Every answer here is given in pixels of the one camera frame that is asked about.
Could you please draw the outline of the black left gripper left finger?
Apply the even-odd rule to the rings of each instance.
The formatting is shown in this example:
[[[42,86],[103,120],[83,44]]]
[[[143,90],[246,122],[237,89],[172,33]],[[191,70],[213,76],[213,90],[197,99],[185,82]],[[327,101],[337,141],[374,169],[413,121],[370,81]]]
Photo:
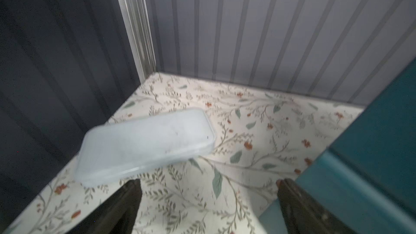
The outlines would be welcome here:
[[[69,234],[131,234],[142,199],[140,180],[126,182]]]

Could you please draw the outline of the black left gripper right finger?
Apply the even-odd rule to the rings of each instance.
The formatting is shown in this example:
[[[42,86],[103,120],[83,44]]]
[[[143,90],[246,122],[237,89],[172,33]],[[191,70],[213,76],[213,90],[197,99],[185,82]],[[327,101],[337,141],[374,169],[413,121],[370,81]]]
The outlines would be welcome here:
[[[278,201],[290,234],[354,234],[291,179],[277,181]]]

